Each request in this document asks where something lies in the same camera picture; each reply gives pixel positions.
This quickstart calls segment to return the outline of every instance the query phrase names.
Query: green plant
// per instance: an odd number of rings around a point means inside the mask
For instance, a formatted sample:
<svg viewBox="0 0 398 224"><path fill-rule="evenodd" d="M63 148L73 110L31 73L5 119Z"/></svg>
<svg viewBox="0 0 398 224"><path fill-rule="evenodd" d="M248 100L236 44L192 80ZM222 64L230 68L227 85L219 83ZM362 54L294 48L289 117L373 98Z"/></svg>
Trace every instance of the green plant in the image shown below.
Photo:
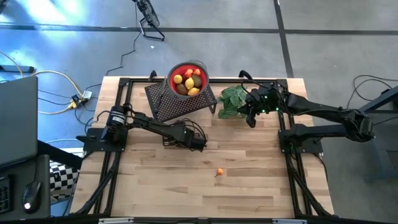
<svg viewBox="0 0 398 224"><path fill-rule="evenodd" d="M226 119L229 116L237 115L236 111L240 106L243 105L246 97L245 91L242 86L230 86L221 92L221 96L217 98L218 102L224 104L224 109L218 112L218 118Z"/></svg>

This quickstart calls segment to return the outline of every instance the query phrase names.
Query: wooden table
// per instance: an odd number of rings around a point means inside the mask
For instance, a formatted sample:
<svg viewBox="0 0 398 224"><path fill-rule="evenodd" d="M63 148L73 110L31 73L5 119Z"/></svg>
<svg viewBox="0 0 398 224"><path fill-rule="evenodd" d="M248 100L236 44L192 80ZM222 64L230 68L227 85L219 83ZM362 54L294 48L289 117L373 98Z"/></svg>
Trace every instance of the wooden table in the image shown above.
<svg viewBox="0 0 398 224"><path fill-rule="evenodd" d="M119 78L104 77L95 117L114 105ZM290 78L287 82L289 91L307 97L301 78ZM134 110L152 116L144 91L147 85L152 84L134 84L131 104ZM214 94L220 96L222 90L234 84L210 85ZM130 130L119 167L112 216L293 217L285 158L277 139L277 114L256 116L257 125L250 128L242 118L218 119L222 107L218 104L215 114L205 108L184 116L199 123L206 133L208 144L202 153L163 147L159 135L143 129ZM103 127L107 117L104 114L95 127ZM306 115L295 116L295 121L313 125L312 118ZM103 157L103 152L96 152L84 161L72 212L81 208L97 187ZM322 164L313 155L302 157L309 189L333 213ZM224 169L224 175L215 177L217 168ZM304 211L299 188L298 195ZM108 187L101 211L107 196Z"/></svg>

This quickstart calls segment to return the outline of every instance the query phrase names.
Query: checkered pattern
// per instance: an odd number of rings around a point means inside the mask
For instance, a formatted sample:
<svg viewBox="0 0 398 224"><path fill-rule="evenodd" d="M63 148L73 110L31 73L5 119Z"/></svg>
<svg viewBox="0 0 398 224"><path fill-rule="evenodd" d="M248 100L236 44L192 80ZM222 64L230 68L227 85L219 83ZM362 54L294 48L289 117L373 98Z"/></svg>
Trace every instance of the checkered pattern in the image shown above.
<svg viewBox="0 0 398 224"><path fill-rule="evenodd" d="M56 200L69 197L72 185L79 175L79 170L62 164L50 166L50 191ZM56 194L55 191L67 190L68 194Z"/></svg>

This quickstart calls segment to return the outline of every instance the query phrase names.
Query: keyboard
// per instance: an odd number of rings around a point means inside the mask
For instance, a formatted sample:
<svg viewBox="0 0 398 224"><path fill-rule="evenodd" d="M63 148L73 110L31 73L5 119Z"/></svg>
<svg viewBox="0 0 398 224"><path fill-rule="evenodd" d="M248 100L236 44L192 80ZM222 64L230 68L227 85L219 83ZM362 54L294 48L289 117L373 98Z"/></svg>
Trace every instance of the keyboard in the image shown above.
<svg viewBox="0 0 398 224"><path fill-rule="evenodd" d="M12 210L10 196L10 176L0 176L0 214Z"/></svg>

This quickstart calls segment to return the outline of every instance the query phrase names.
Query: concrete floor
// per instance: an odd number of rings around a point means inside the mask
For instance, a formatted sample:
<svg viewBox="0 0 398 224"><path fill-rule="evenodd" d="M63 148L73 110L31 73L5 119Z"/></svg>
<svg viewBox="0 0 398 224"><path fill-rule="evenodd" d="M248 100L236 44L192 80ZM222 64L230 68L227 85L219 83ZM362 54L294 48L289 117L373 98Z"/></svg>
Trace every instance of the concrete floor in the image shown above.
<svg viewBox="0 0 398 224"><path fill-rule="evenodd" d="M395 0L280 0L286 29L397 30ZM152 0L161 27L277 29L273 0ZM0 14L1 24L58 24L71 26L135 27L130 0L8 0ZM100 83L105 72L117 67L120 55L132 49L137 32L76 32L0 30L0 50L21 65L69 74L80 88ZM124 58L124 68L109 75L166 75L177 63L202 60L211 76L236 76L241 69L254 77L287 77L278 33L167 32L165 42L140 37L137 52ZM398 35L287 35L294 77L304 78L312 101L345 107L353 91L352 79L361 74L398 78ZM0 58L1 64L9 62ZM0 74L10 79L10 74ZM62 77L44 74L39 88L74 95ZM92 89L96 95L99 88ZM367 83L360 92L374 98L385 90ZM39 93L57 102L63 98ZM355 96L351 107L366 102ZM95 101L89 104L95 107ZM42 111L63 106L39 102ZM93 113L79 109L82 121ZM379 121L384 117L375 116ZM315 119L316 125L327 122ZM397 133L396 122L376 129L376 144L393 145L385 132ZM84 134L73 111L55 116L39 114L39 139L74 138ZM382 222L398 222L398 181L365 183L363 177L378 169L372 145L346 139L324 139L325 163L331 199L337 215ZM60 142L58 147L77 147L79 142Z"/></svg>

